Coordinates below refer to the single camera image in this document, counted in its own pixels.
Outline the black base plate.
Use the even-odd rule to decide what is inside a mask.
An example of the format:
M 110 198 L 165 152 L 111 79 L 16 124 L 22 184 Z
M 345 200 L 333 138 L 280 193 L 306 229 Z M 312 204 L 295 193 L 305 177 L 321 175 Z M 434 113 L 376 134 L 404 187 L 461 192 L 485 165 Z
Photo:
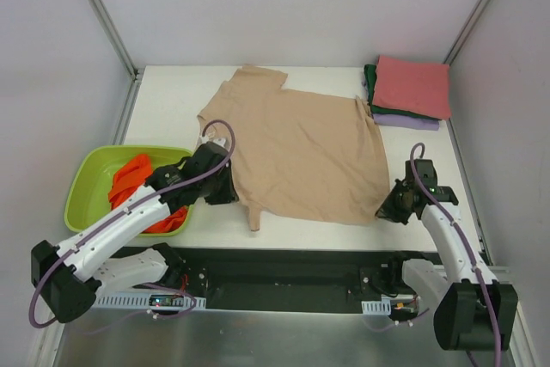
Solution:
M 176 248 L 160 285 L 206 300 L 208 309 L 358 314 L 382 294 L 411 295 L 400 266 L 424 253 Z

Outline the beige t shirt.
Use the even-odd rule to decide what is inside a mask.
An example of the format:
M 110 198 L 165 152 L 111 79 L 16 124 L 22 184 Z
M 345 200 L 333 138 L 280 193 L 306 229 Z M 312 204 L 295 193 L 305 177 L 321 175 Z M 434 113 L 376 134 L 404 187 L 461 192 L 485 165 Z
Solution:
M 390 192 L 386 151 L 367 102 L 287 89 L 285 73 L 245 65 L 199 112 L 235 134 L 233 183 L 252 231 L 270 212 L 367 225 Z

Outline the orange t shirt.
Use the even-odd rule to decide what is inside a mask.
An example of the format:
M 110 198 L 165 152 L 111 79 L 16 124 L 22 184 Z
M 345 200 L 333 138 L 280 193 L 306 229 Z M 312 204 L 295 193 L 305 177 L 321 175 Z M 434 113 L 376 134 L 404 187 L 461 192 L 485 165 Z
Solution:
M 150 157 L 138 154 L 120 168 L 113 176 L 112 187 L 108 193 L 108 201 L 114 210 L 133 195 L 145 183 L 145 179 L 153 173 Z M 172 234 L 186 221 L 189 208 L 181 207 L 164 220 L 151 225 L 143 234 Z

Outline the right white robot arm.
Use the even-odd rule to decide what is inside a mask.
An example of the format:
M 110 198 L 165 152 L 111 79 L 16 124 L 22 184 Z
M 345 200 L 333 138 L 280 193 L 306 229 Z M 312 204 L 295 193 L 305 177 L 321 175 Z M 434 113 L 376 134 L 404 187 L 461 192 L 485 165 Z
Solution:
M 518 295 L 484 262 L 461 227 L 458 198 L 451 187 L 437 184 L 428 159 L 410 159 L 405 177 L 376 212 L 376 217 L 407 224 L 411 216 L 425 226 L 444 272 L 424 259 L 405 260 L 387 271 L 388 287 L 396 293 L 412 289 L 433 312 L 437 343 L 447 351 L 508 350 Z

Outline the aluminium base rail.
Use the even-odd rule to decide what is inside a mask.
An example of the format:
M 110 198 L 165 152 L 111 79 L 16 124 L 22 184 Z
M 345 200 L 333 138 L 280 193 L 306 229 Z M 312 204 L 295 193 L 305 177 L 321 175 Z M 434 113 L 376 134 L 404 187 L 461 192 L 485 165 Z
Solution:
M 500 284 L 517 284 L 516 274 L 507 266 L 489 266 Z

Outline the folded dark green t shirt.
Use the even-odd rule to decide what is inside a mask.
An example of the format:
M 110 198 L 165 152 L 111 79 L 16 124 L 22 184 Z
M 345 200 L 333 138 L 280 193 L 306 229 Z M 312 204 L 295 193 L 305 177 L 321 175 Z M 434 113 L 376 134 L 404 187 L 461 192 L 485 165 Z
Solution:
M 366 64 L 364 66 L 364 85 L 367 91 L 367 101 L 370 105 L 370 109 L 374 114 L 387 114 L 387 115 L 402 115 L 414 119 L 425 119 L 425 120 L 434 120 L 436 118 L 427 117 L 418 113 L 413 113 L 409 111 L 402 111 L 399 109 L 388 109 L 384 107 L 378 107 L 373 103 L 375 85 L 376 85 L 377 75 L 376 75 L 376 66 L 374 64 Z

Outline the right aluminium frame post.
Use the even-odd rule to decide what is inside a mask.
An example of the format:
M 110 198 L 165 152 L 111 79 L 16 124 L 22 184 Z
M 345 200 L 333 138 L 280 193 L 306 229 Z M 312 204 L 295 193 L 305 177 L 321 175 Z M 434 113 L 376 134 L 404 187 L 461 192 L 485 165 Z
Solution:
M 481 17 L 486 12 L 492 0 L 477 0 L 473 9 L 469 13 L 467 19 L 461 27 L 461 30 L 457 34 L 455 41 L 450 47 L 448 53 L 446 54 L 443 63 L 447 65 L 452 65 L 463 47 L 466 45 L 468 39 L 474 32 L 478 22 Z

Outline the folded lavender t shirt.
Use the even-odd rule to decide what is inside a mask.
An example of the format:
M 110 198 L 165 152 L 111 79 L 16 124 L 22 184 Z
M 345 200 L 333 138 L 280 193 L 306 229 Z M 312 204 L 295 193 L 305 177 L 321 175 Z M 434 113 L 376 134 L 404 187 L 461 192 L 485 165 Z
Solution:
M 420 119 L 400 114 L 373 114 L 373 120 L 378 125 L 394 126 L 421 131 L 438 131 L 440 122 L 435 119 Z

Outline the aluminium frame post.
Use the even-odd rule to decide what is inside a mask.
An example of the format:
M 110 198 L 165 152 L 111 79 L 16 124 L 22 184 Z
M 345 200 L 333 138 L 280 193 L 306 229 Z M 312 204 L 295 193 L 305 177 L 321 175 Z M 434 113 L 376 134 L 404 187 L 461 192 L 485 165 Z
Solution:
M 450 47 L 448 53 L 446 54 L 443 63 L 447 65 L 452 65 L 463 47 L 466 45 L 468 39 L 474 32 L 478 22 L 481 17 L 486 12 L 492 0 L 477 0 L 473 9 L 469 13 L 467 19 L 461 27 L 461 30 L 457 34 L 455 41 Z
M 125 68 L 126 73 L 132 81 L 136 80 L 138 78 L 139 69 L 131 58 L 119 34 L 119 30 L 116 28 L 113 18 L 107 10 L 107 6 L 104 4 L 103 0 L 88 0 L 88 2 L 107 36 L 107 39 L 113 47 L 115 54 L 119 58 L 120 63 L 122 63 Z

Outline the left aluminium frame post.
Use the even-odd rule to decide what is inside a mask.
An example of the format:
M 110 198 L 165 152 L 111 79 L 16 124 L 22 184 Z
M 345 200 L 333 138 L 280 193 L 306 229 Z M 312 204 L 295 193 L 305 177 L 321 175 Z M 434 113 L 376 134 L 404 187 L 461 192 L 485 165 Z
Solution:
M 107 39 L 113 47 L 115 54 L 119 58 L 120 63 L 122 63 L 125 68 L 126 73 L 132 81 L 136 80 L 138 78 L 139 69 L 131 58 L 119 34 L 119 30 L 116 28 L 113 18 L 107 10 L 107 6 L 104 4 L 103 0 L 88 0 L 88 2 L 107 36 Z

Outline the folded red t shirt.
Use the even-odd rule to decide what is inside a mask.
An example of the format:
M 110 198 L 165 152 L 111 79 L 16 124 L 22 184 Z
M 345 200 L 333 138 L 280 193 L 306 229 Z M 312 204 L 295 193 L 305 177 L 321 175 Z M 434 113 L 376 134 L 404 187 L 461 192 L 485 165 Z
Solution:
M 449 66 L 381 55 L 376 65 L 373 103 L 433 119 L 449 119 Z

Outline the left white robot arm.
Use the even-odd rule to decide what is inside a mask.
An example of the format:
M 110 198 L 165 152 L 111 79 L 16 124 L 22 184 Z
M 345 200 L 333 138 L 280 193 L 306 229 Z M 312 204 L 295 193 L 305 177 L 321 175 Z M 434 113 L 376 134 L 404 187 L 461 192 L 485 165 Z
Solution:
M 202 143 L 191 156 L 152 170 L 127 200 L 86 230 L 56 245 L 47 240 L 36 244 L 31 250 L 30 324 L 46 327 L 35 318 L 39 300 L 55 321 L 68 323 L 85 314 L 98 298 L 129 287 L 184 293 L 184 261 L 167 243 L 124 258 L 115 258 L 114 253 L 198 199 L 210 205 L 236 201 L 233 152 L 220 140 Z

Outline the green plastic basin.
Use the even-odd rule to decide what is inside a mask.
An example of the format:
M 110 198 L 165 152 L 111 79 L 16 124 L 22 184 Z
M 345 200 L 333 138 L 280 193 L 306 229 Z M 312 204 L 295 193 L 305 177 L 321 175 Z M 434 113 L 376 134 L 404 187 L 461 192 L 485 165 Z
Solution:
M 110 212 L 108 193 L 114 174 L 138 154 L 150 157 L 153 171 L 174 164 L 190 150 L 146 145 L 103 146 L 90 152 L 73 180 L 67 198 L 64 221 L 69 230 L 81 232 Z

